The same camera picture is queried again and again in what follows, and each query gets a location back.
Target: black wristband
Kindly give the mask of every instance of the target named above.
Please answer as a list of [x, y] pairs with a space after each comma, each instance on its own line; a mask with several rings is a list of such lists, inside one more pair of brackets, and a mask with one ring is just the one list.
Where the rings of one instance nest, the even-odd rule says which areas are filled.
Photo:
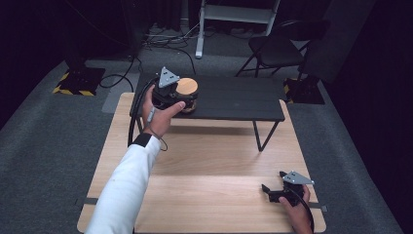
[[142, 133], [139, 136], [136, 137], [136, 139], [133, 141], [133, 144], [140, 145], [142, 147], [146, 147], [146, 144], [148, 144], [149, 139], [151, 139], [152, 135], [148, 133]]

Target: gray triangular object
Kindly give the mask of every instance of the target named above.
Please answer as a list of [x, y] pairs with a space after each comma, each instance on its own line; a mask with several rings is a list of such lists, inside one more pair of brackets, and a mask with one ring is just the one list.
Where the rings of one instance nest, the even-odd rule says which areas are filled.
[[159, 80], [159, 88], [163, 88], [170, 84], [176, 83], [179, 79], [179, 76], [170, 72], [166, 67], [162, 67], [161, 78]]
[[291, 173], [284, 175], [282, 177], [282, 180], [292, 184], [315, 184], [313, 180], [310, 180], [309, 178], [294, 171], [291, 171]]

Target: black table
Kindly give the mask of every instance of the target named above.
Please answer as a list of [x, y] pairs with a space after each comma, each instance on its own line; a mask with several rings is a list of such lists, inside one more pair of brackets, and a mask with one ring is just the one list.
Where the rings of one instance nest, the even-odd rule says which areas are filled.
[[[180, 77], [196, 80], [199, 95], [194, 112], [178, 113], [174, 118], [252, 121], [259, 151], [264, 150], [278, 123], [285, 120], [275, 85], [271, 79], [201, 75]], [[132, 106], [144, 85], [153, 78], [155, 78], [154, 74], [142, 73], [140, 75]], [[141, 116], [141, 108], [139, 108], [138, 116]], [[274, 122], [273, 128], [262, 145], [256, 121]], [[136, 122], [142, 132], [141, 122]]]

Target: right hand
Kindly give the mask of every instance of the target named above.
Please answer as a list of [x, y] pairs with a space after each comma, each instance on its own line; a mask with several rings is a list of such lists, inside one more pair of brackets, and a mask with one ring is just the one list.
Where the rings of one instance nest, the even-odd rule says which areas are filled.
[[[303, 184], [303, 189], [303, 200], [308, 205], [310, 201], [310, 190], [305, 184]], [[303, 204], [300, 203], [297, 206], [292, 207], [286, 198], [280, 197], [279, 200], [288, 214], [289, 221], [297, 234], [313, 233], [307, 210], [304, 208]]]
[[[143, 110], [142, 110], [142, 118], [143, 124], [147, 126], [147, 119], [148, 115], [154, 106], [152, 103], [152, 94], [154, 91], [155, 85], [152, 85], [148, 91], [146, 92], [145, 101], [143, 102]], [[165, 110], [155, 109], [155, 113], [153, 115], [152, 121], [150, 123], [150, 128], [145, 128], [143, 130], [144, 133], [148, 133], [155, 137], [161, 138], [168, 130], [170, 126], [170, 119], [179, 111], [181, 111], [185, 107], [185, 102], [180, 101], [175, 103], [174, 105], [168, 107]]]

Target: white sleeve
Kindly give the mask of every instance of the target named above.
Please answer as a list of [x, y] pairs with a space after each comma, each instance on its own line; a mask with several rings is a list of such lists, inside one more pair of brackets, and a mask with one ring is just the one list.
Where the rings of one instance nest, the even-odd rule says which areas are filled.
[[161, 143], [132, 144], [103, 188], [85, 233], [131, 234]]

